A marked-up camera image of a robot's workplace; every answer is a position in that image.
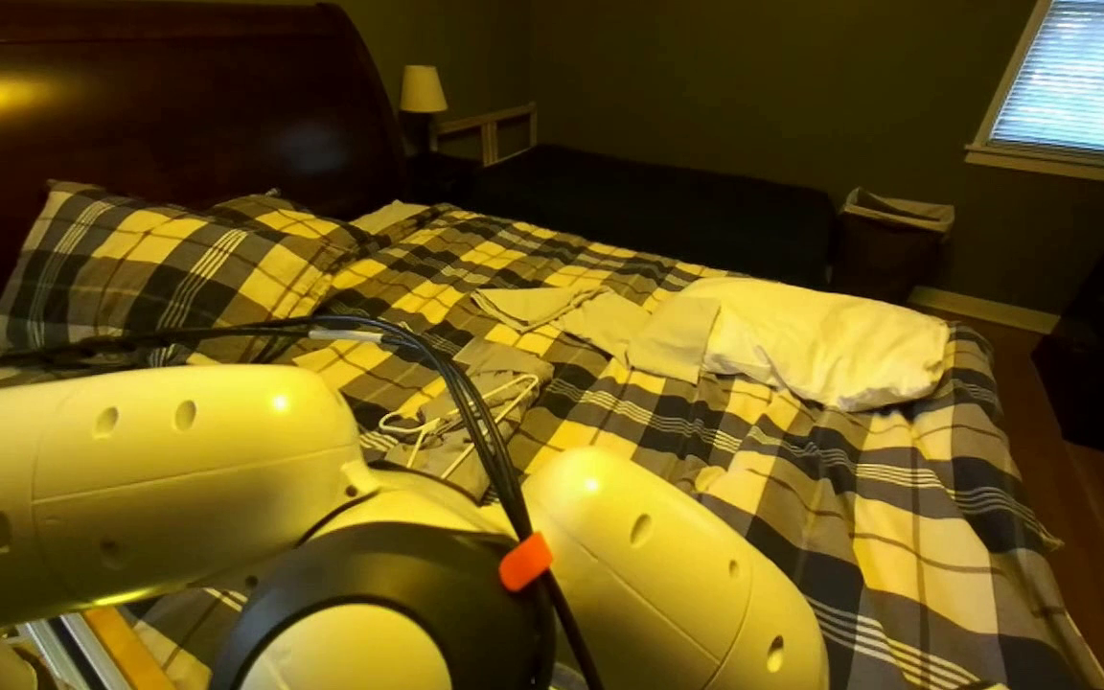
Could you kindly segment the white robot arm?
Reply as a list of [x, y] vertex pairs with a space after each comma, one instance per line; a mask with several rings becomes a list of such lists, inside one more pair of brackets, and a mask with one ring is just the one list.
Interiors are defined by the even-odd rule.
[[52, 614], [221, 587], [207, 690], [828, 690], [805, 596], [647, 469], [567, 449], [500, 505], [371, 469], [284, 365], [0, 382], [0, 690]]

